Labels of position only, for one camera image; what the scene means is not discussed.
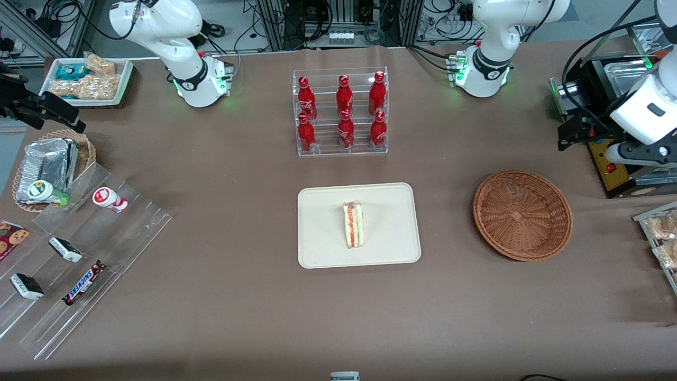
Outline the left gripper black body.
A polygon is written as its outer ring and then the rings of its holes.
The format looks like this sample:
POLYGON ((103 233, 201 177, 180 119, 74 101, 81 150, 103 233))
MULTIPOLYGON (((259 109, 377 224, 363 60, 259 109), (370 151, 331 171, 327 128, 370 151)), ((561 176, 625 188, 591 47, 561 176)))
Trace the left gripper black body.
POLYGON ((613 138, 614 129, 605 127, 595 119, 581 114, 568 116, 561 124, 561 139, 613 138))

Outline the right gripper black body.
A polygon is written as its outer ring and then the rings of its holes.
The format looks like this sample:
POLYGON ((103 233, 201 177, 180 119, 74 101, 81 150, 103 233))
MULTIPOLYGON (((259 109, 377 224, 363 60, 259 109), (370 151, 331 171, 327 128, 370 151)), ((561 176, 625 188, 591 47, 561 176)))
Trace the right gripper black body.
POLYGON ((42 114, 38 107, 36 94, 26 89, 27 76, 20 73, 1 74, 1 113, 2 115, 42 114))

